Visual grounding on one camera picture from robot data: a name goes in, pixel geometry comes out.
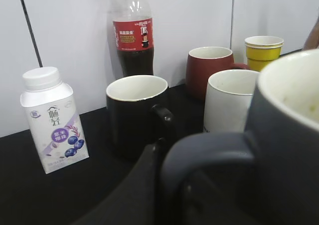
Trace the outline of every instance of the black mug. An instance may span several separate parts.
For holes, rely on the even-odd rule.
[[[182,181],[220,164],[256,168],[251,214],[265,224],[319,224],[319,50],[280,58],[260,74],[244,133],[205,133],[176,143],[161,182],[166,215]]]
[[[115,152],[137,159],[144,147],[163,138],[175,141],[173,114],[169,111],[168,84],[163,78],[136,75],[121,78],[106,89]]]

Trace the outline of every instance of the white mug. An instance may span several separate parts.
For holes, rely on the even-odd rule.
[[[204,132],[243,132],[259,73],[225,70],[207,83]]]

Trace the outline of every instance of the cola bottle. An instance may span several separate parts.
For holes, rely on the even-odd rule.
[[[111,8],[124,76],[153,75],[153,19],[147,0],[111,0]]]

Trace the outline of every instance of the plastic bottle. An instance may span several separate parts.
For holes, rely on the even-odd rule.
[[[46,174],[88,158],[73,98],[58,69],[43,67],[23,74],[26,91],[20,102]]]
[[[153,19],[147,0],[111,0],[111,8],[124,76],[153,75]]]

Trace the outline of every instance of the purple label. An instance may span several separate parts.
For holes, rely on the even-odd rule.
[[[52,140],[57,143],[66,141],[68,137],[69,132],[63,128],[56,129],[51,135]]]
[[[36,119],[36,118],[39,118],[41,115],[37,111],[31,111],[30,116]]]

